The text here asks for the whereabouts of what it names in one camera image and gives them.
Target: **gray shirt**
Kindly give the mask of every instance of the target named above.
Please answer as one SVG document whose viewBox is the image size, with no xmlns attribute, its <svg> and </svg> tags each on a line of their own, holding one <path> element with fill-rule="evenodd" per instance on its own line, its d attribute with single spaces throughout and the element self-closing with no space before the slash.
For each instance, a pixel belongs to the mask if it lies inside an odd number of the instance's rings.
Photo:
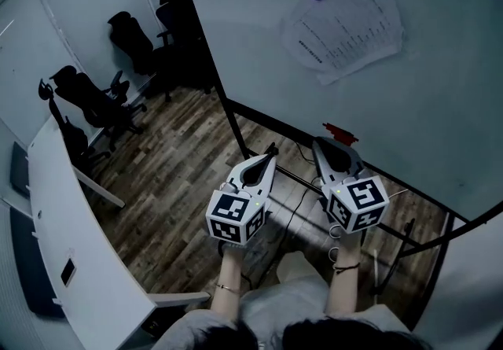
<svg viewBox="0 0 503 350">
<path fill-rule="evenodd" d="M 275 336 L 281 338 L 286 326 L 326 318 L 323 311 L 328 294 L 329 287 L 320 277 L 299 278 L 247 293 L 241 301 L 240 317 L 267 350 L 272 348 Z M 375 305 L 344 318 L 371 322 L 381 330 L 409 332 L 385 305 Z M 190 350 L 195 339 L 213 326 L 236 328 L 212 311 L 191 311 L 173 324 L 152 350 Z"/>
</svg>

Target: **dark hair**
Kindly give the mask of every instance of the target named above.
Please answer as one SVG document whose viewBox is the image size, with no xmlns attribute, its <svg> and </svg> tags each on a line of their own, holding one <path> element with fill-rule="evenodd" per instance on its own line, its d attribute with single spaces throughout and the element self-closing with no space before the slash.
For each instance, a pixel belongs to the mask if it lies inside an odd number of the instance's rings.
<svg viewBox="0 0 503 350">
<path fill-rule="evenodd" d="M 283 349 L 301 348 L 382 348 L 385 350 L 425 350 L 430 347 L 411 334 L 383 332 L 368 322 L 326 318 L 287 326 Z"/>
<path fill-rule="evenodd" d="M 368 322 L 353 319 L 326 318 L 316 322 L 304 321 L 287 326 L 283 339 L 274 343 L 276 350 L 307 348 L 340 349 L 382 348 L 384 350 L 425 350 L 431 347 L 411 334 L 383 332 Z M 257 339 L 242 322 L 237 330 L 227 326 L 210 328 L 196 341 L 194 350 L 257 350 Z"/>
</svg>

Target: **forearm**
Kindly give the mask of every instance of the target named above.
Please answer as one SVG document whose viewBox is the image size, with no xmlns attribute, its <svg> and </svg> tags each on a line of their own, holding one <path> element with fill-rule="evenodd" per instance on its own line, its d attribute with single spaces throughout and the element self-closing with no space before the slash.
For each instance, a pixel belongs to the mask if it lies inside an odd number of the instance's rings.
<svg viewBox="0 0 503 350">
<path fill-rule="evenodd" d="M 224 250 L 222 268 L 218 277 L 218 284 L 229 287 L 216 287 L 211 310 L 225 316 L 229 321 L 237 321 L 239 312 L 241 268 L 243 265 L 242 249 L 229 247 Z"/>
<path fill-rule="evenodd" d="M 352 267 L 360 262 L 361 233 L 345 234 L 340 238 L 337 267 Z M 337 274 L 334 271 L 325 313 L 327 315 L 348 314 L 356 310 L 358 299 L 358 268 Z"/>
</svg>

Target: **black metal frame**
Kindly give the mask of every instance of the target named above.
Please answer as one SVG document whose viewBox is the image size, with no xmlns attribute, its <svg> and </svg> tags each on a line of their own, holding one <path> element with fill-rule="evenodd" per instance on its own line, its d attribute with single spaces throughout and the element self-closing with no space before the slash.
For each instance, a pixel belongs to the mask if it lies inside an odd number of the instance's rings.
<svg viewBox="0 0 503 350">
<path fill-rule="evenodd" d="M 194 5 L 193 0 L 190 0 L 190 2 L 193 6 L 194 11 L 196 11 L 196 7 Z M 199 16 L 197 16 L 197 19 L 199 21 L 200 27 L 202 28 L 202 26 L 200 24 Z M 209 55 L 209 57 L 211 57 L 211 51 L 209 49 L 209 45 L 207 44 L 206 35 L 204 35 L 204 34 L 203 34 L 203 40 L 204 40 L 205 46 L 207 47 L 207 54 Z M 256 122 L 256 123 L 268 128 L 272 131 L 277 132 L 278 134 L 282 134 L 283 136 L 293 140 L 294 142 L 298 142 L 299 144 L 302 144 L 306 147 L 311 147 L 311 144 L 312 144 L 312 141 L 314 140 L 314 137 L 311 136 L 310 134 L 308 134 L 304 131 L 301 131 L 295 127 L 292 127 L 291 125 L 283 123 L 280 120 L 276 120 L 276 119 L 272 118 L 271 116 L 268 116 L 268 115 L 263 114 L 259 111 L 251 109 L 251 108 L 247 107 L 246 105 L 242 105 L 236 101 L 228 99 L 228 97 L 226 96 L 226 92 L 223 89 L 222 81 L 220 80 L 220 78 L 218 76 L 218 71 L 217 71 L 217 68 L 215 66 L 214 61 L 212 60 L 212 57 L 211 57 L 211 61 L 209 61 L 209 62 L 211 63 L 211 69 L 209 69 L 211 74 L 209 75 L 209 77 L 211 77 L 211 79 L 212 79 L 212 82 L 215 86 L 218 97 L 220 98 L 220 101 L 222 102 L 222 107 L 226 113 L 230 127 L 234 133 L 234 137 L 236 138 L 237 144 L 239 145 L 240 150 L 243 153 L 243 157 L 245 159 L 248 159 L 250 157 L 250 155 L 256 155 L 256 153 L 252 152 L 246 146 L 243 135 L 241 134 L 239 125 L 236 121 L 235 114 L 241 115 L 241 116 L 243 116 L 253 122 Z M 498 214 L 503 212 L 503 201 L 501 201 L 500 203 L 495 205 L 493 208 L 491 208 L 487 212 L 483 213 L 478 218 L 470 221 L 470 220 L 467 220 L 465 217 L 461 216 L 460 214 L 458 214 L 457 212 L 455 212 L 454 210 L 448 208 L 444 204 L 439 203 L 437 200 L 433 199 L 432 197 L 429 197 L 425 193 L 422 193 L 419 190 L 415 189 L 413 186 L 410 186 L 409 184 L 395 178 L 393 175 L 389 175 L 387 172 L 380 170 L 379 168 L 374 167 L 373 165 L 366 163 L 366 162 L 365 162 L 365 166 L 374 170 L 375 172 L 378 172 L 379 174 L 385 176 L 386 178 L 390 179 L 391 181 L 394 181 L 394 182 L 398 183 L 399 185 L 404 186 L 406 189 L 416 193 L 417 195 L 430 201 L 431 203 L 437 205 L 439 208 L 441 208 L 442 210 L 444 210 L 448 214 L 448 219 L 446 222 L 446 228 L 445 228 L 444 234 L 441 237 L 438 237 L 438 238 L 433 239 L 429 242 L 426 242 L 425 244 L 420 244 L 419 242 L 416 242 L 412 238 L 409 237 L 411 234 L 411 231 L 412 231 L 413 222 L 412 222 L 412 224 L 407 223 L 407 225 L 406 225 L 407 229 L 406 229 L 405 234 L 402 234 L 399 231 L 396 231 L 393 228 L 391 228 L 383 223 L 380 223 L 378 225 L 378 227 L 381 230 L 384 230 L 385 232 L 387 232 L 387 233 L 389 233 L 389 234 L 391 234 L 391 235 L 395 236 L 396 238 L 399 238 L 403 241 L 402 247 L 400 248 L 400 251 L 398 252 L 398 255 L 396 256 L 395 261 L 391 265 L 391 269 L 390 269 L 390 272 L 388 273 L 388 276 L 385 279 L 385 283 L 387 283 L 389 281 L 389 278 L 391 277 L 393 270 L 396 268 L 396 265 L 398 264 L 398 261 L 401 258 L 403 258 L 405 256 L 414 255 L 419 252 L 426 251 L 428 249 L 436 247 L 437 245 L 441 245 L 441 248 L 439 250 L 439 254 L 437 256 L 437 260 L 435 262 L 433 272 L 432 272 L 430 280 L 428 282 L 428 286 L 425 290 L 425 292 L 428 294 L 427 297 L 429 298 L 431 296 L 431 292 L 432 292 L 433 288 L 435 287 L 435 283 L 436 283 L 437 277 L 439 275 L 443 259 L 446 255 L 447 246 L 449 244 L 449 241 L 459 237 L 462 234 L 468 233 L 469 231 L 475 229 L 476 227 L 478 227 L 484 223 L 487 223 L 490 219 L 493 219 L 495 216 L 497 216 Z M 289 178 L 293 179 L 294 181 L 309 188 L 310 190 L 313 190 L 314 192 L 322 195 L 322 192 L 320 189 L 318 189 L 316 186 L 313 186 L 308 181 L 301 179 L 298 175 L 295 175 L 280 166 L 277 166 L 277 170 L 279 172 L 281 172 L 282 174 L 285 174 Z M 454 218 L 458 218 L 458 219 L 464 221 L 465 225 L 457 228 L 456 230 L 452 230 Z M 407 245 L 412 246 L 412 248 L 406 249 Z"/>
</svg>

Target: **red object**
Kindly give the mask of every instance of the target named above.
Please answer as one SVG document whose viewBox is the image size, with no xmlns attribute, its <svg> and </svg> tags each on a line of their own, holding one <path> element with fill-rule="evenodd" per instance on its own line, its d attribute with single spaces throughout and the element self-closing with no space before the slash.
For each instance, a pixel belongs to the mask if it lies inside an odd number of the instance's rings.
<svg viewBox="0 0 503 350">
<path fill-rule="evenodd" d="M 351 146 L 353 143 L 358 141 L 352 133 L 341 129 L 340 127 L 336 127 L 331 123 L 323 123 L 323 126 L 326 127 L 331 134 L 333 134 L 333 138 L 335 140 L 346 146 Z"/>
</svg>

